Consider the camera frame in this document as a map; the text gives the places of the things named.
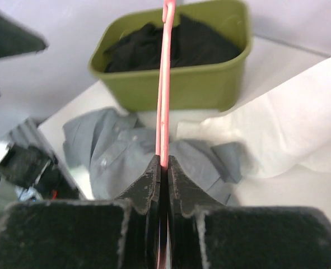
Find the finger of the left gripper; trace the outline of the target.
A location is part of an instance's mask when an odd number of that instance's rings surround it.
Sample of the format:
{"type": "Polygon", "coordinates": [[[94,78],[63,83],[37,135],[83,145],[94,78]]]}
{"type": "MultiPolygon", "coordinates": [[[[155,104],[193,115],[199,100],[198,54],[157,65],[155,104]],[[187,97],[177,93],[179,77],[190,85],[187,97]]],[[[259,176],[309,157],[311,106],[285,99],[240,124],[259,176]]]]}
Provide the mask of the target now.
{"type": "Polygon", "coordinates": [[[0,59],[42,52],[48,46],[40,34],[0,13],[0,59]]]}

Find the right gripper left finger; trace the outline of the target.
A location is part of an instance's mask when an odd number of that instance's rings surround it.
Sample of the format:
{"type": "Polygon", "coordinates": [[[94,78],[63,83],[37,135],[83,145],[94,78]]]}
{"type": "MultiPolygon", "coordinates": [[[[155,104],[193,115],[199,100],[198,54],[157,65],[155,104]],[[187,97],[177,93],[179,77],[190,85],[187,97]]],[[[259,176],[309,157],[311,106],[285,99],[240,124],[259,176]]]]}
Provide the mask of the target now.
{"type": "Polygon", "coordinates": [[[160,159],[114,200],[18,202],[0,216],[0,268],[156,268],[160,159]]]}

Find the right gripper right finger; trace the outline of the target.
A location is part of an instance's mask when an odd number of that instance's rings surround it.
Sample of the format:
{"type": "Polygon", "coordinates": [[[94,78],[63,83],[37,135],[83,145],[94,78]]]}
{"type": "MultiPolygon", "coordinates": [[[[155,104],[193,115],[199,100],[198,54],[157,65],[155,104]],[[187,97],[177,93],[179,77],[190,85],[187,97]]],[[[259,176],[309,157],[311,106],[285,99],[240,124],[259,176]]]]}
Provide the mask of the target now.
{"type": "Polygon", "coordinates": [[[169,157],[172,268],[331,268],[331,223],[313,207],[227,207],[169,157]]]}

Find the grey shirt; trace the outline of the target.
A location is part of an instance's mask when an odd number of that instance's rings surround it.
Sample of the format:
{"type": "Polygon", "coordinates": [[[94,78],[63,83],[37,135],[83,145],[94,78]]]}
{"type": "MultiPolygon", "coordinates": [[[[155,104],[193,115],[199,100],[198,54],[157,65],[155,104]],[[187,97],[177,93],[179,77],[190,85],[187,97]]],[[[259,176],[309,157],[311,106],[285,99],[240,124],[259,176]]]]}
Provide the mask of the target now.
{"type": "MultiPolygon", "coordinates": [[[[155,154],[156,132],[136,115],[120,115],[101,109],[63,125],[68,165],[84,166],[96,199],[112,200],[146,170],[155,154]]],[[[217,201],[227,204],[231,189],[241,179],[237,143],[211,146],[200,140],[176,140],[169,144],[184,173],[217,201]]]]}

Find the pink hanger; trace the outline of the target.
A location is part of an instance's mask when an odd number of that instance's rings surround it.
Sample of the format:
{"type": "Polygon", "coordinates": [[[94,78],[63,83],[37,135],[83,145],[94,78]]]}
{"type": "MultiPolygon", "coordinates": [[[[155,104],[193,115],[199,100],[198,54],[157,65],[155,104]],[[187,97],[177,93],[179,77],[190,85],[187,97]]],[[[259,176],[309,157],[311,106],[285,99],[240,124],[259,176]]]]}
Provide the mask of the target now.
{"type": "Polygon", "coordinates": [[[162,21],[164,23],[160,74],[158,83],[157,122],[156,122],[156,155],[160,157],[160,230],[157,268],[166,267],[168,236],[168,159],[169,159],[169,98],[171,66],[171,32],[176,8],[175,0],[163,3],[162,21]]]}

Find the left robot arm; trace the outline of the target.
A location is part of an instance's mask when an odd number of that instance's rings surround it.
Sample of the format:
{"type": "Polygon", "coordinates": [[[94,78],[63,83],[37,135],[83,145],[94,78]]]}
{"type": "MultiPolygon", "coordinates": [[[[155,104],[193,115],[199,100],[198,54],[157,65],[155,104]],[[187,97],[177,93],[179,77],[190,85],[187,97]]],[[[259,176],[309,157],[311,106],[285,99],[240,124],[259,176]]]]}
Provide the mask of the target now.
{"type": "MultiPolygon", "coordinates": [[[[39,53],[47,48],[41,35],[0,13],[0,60],[39,53]]],[[[0,110],[0,133],[6,129],[3,115],[0,110]]],[[[0,177],[14,185],[32,186],[51,163],[52,158],[36,146],[21,146],[9,138],[0,138],[0,177]]]]}

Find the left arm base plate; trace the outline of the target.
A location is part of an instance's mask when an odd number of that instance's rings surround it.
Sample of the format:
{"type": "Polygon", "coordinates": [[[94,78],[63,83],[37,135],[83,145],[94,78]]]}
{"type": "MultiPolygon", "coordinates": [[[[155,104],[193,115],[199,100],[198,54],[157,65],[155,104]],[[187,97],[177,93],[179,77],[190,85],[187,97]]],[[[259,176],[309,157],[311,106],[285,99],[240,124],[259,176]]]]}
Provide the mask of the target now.
{"type": "Polygon", "coordinates": [[[42,173],[34,188],[44,200],[78,200],[80,193],[66,180],[57,165],[50,164],[42,173]]]}

